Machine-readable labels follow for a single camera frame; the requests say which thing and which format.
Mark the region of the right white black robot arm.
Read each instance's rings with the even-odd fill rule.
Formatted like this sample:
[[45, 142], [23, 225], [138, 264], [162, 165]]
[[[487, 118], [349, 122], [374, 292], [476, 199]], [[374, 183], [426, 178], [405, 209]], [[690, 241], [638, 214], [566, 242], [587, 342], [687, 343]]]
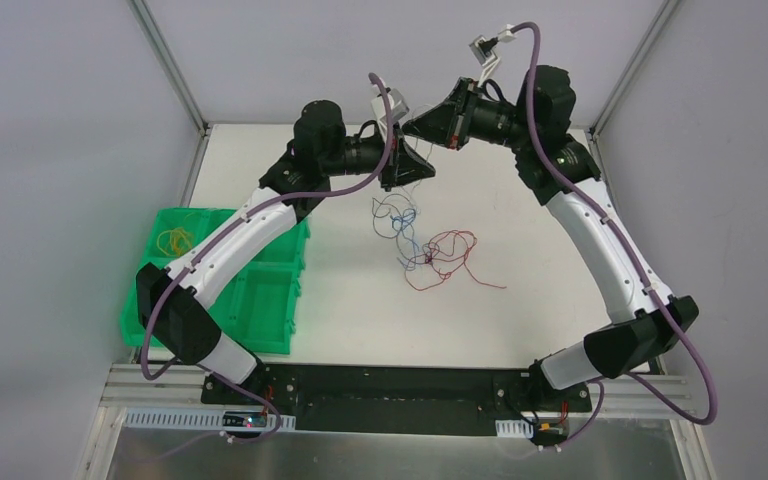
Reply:
[[576, 95], [568, 72], [539, 65], [530, 74], [534, 90], [521, 90], [516, 103], [488, 99], [477, 81], [460, 78], [403, 131], [453, 150], [472, 139], [509, 148], [519, 178], [570, 236], [595, 280], [609, 325], [528, 369], [525, 398], [550, 410], [588, 380], [614, 379], [669, 351], [699, 309], [654, 274], [611, 206], [592, 156], [569, 134]]

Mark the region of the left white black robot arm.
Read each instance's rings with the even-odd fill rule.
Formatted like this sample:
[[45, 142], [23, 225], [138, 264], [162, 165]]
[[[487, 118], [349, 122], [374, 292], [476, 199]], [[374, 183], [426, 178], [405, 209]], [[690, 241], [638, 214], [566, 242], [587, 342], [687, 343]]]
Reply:
[[187, 253], [164, 267], [149, 263], [136, 274], [138, 319], [147, 339], [157, 339], [184, 365], [199, 366], [227, 381], [241, 404], [265, 390], [260, 359], [233, 340], [211, 317], [219, 295], [266, 246], [290, 231], [326, 198], [331, 178], [359, 175], [340, 190], [356, 192], [373, 181], [384, 189], [430, 178], [434, 168], [405, 145], [398, 124], [409, 112], [396, 91], [372, 101], [370, 136], [349, 136], [340, 107], [329, 100], [307, 104], [278, 161], [260, 178], [244, 205]]

